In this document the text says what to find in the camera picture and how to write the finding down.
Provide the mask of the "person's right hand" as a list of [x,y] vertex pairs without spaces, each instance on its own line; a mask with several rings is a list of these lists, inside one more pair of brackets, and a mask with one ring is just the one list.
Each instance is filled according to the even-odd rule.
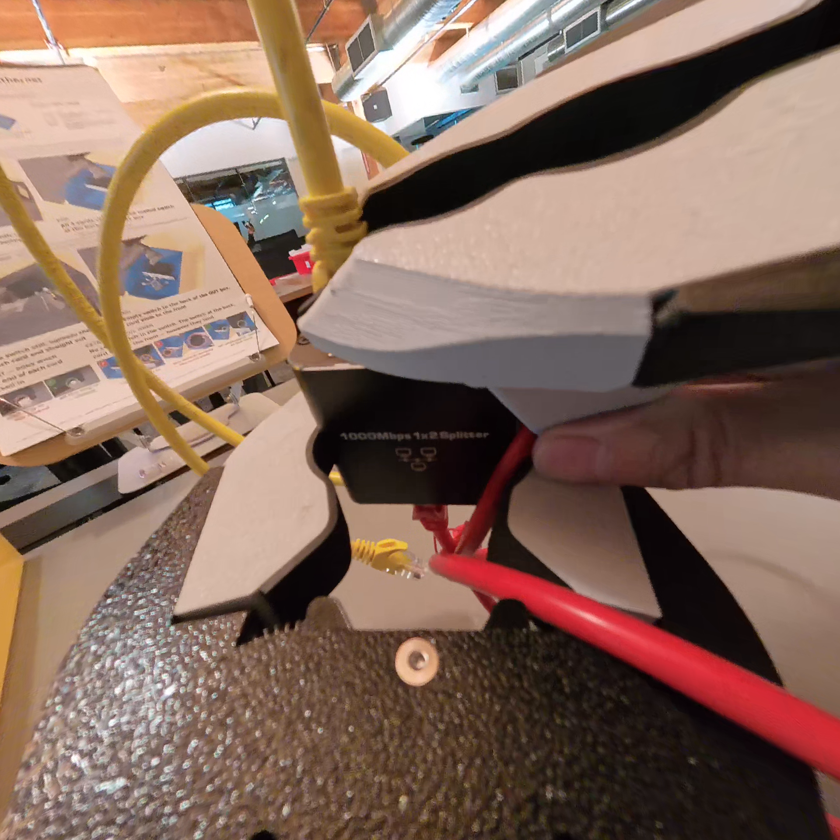
[[838,367],[682,386],[646,405],[547,429],[532,463],[574,484],[752,487],[837,500]]

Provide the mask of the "yellow plastic bin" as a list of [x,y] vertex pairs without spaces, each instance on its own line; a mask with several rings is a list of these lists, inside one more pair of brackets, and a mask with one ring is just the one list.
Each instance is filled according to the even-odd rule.
[[1,695],[4,694],[24,567],[23,556],[1,535]]

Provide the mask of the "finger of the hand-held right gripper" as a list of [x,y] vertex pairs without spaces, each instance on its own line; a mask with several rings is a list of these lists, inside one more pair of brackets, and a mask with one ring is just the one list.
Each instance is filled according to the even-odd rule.
[[678,382],[838,359],[838,49],[685,130],[370,235],[300,320],[373,371],[532,427]]
[[742,86],[838,47],[838,2],[696,2],[563,63],[372,185],[371,232],[664,138]]

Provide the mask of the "black ethernet splitter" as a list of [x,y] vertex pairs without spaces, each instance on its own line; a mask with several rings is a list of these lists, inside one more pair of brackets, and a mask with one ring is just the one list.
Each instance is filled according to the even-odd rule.
[[370,371],[298,345],[314,455],[361,505],[473,506],[519,428],[488,390]]

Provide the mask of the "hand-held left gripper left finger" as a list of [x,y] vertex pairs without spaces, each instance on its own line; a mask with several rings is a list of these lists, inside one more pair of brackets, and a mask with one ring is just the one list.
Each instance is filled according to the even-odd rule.
[[173,614],[183,624],[245,613],[239,644],[293,627],[350,568],[350,535],[319,424],[303,394],[227,458]]

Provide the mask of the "wide metal air duct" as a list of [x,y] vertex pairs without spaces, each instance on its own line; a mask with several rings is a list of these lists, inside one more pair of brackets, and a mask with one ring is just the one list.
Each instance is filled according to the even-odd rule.
[[342,103],[362,99],[475,5],[475,1],[402,1],[387,15],[369,15],[344,45],[346,60],[332,78],[333,94]]

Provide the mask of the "instruction sheet on clipboard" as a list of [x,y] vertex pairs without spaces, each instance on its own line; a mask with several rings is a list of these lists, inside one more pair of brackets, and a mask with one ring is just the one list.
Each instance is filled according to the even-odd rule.
[[193,205],[192,208],[219,252],[228,261],[248,299],[255,303],[259,316],[279,339],[285,338],[286,341],[271,352],[267,350],[258,352],[255,355],[255,361],[228,374],[223,381],[197,387],[184,395],[147,370],[133,352],[124,325],[119,290],[121,235],[126,221],[118,235],[116,256],[112,262],[117,279],[112,280],[108,287],[108,299],[112,302],[112,308],[120,307],[122,328],[131,352],[123,351],[117,354],[113,349],[112,336],[102,314],[102,282],[98,273],[99,265],[97,265],[97,274],[101,308],[99,312],[96,312],[60,267],[57,257],[27,215],[2,169],[2,211],[10,217],[14,230],[31,255],[36,258],[52,284],[96,339],[113,353],[119,363],[125,383],[140,406],[136,413],[132,413],[121,422],[110,421],[105,423],[104,427],[95,427],[88,433],[72,429],[68,433],[51,438],[44,444],[24,451],[19,457],[2,456],[2,467],[50,466],[77,455],[85,449],[97,447],[122,433],[127,433],[131,427],[139,425],[142,421],[148,421],[154,429],[153,455],[157,455],[162,449],[163,454],[170,456],[171,461],[176,465],[185,464],[189,468],[204,472],[207,466],[199,454],[198,443],[201,437],[210,438],[221,445],[236,445],[249,429],[256,425],[256,421],[246,421],[242,418],[234,420],[234,409],[219,408],[211,413],[209,409],[204,411],[197,407],[196,401],[283,361],[295,342],[296,329],[291,316],[266,278],[266,274],[249,252],[242,235],[235,232],[233,224],[213,209]]

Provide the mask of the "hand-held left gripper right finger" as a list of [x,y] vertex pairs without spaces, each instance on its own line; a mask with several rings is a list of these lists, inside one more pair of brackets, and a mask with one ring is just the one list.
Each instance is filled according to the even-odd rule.
[[489,561],[655,622],[661,616],[623,493],[529,471],[506,492]]

